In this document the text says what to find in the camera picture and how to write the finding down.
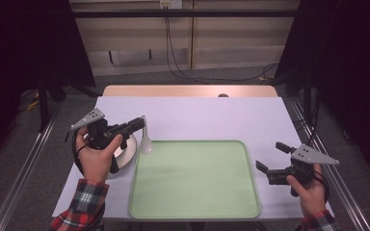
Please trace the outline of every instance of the plaid shirt sleeve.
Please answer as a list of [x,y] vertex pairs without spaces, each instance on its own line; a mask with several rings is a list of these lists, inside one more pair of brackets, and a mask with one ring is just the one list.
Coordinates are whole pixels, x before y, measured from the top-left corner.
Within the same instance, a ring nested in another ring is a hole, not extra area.
[[103,230],[101,220],[109,185],[80,179],[68,210],[58,215],[49,230]]
[[341,230],[328,210],[306,216],[302,219],[302,230],[339,231]]

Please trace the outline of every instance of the wall outlet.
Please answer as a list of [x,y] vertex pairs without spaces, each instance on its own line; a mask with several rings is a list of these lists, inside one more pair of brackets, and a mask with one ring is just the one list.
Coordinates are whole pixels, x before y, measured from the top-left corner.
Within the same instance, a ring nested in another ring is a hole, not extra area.
[[171,9],[182,9],[182,0],[171,0]]
[[171,0],[160,0],[160,8],[161,9],[170,9],[171,8]]

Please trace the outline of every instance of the green tray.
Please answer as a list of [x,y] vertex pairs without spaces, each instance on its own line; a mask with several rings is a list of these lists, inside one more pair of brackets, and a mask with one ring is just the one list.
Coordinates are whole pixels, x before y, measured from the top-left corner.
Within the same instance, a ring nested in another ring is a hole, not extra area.
[[260,203],[240,141],[154,141],[137,155],[134,218],[254,218]]

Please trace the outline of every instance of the silver metal bracket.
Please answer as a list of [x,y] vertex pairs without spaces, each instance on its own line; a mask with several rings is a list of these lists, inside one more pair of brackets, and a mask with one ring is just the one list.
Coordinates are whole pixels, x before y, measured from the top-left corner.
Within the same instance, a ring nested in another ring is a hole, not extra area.
[[339,165],[339,161],[317,151],[316,149],[302,144],[292,154],[291,158],[309,164]]
[[91,112],[85,115],[82,119],[80,119],[75,124],[72,124],[70,130],[76,130],[81,127],[84,127],[90,123],[96,122],[103,118],[105,115],[97,108],[94,108]]

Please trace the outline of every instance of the human hand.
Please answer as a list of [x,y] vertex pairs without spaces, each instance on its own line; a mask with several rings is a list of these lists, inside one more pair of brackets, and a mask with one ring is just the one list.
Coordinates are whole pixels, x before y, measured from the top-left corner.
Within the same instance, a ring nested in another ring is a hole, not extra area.
[[79,160],[83,168],[84,178],[104,183],[108,177],[111,158],[122,142],[122,135],[117,135],[103,150],[88,147],[89,141],[84,138],[88,134],[87,127],[81,128],[76,136],[76,150],[79,151]]
[[[314,169],[316,172],[321,174],[320,165],[314,165]],[[313,179],[309,184],[302,186],[302,184],[300,184],[300,182],[292,175],[287,176],[287,182],[299,195],[304,216],[323,212],[327,209],[323,184]]]

